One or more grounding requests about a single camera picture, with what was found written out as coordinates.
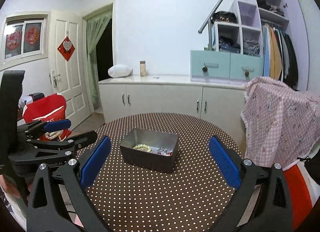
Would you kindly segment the left hand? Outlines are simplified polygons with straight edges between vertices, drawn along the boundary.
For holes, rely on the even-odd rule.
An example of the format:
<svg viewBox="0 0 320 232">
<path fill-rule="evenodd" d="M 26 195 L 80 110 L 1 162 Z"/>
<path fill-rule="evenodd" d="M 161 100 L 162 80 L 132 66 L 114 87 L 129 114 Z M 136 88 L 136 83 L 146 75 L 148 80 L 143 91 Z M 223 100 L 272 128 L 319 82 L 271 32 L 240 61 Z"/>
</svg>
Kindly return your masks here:
<svg viewBox="0 0 320 232">
<path fill-rule="evenodd" d="M 4 175 L 0 176 L 0 183 L 1 183 L 1 188 L 5 193 L 11 196 L 14 196 L 16 198 L 21 198 L 21 194 L 18 191 L 16 185 L 8 181 Z"/>
</svg>

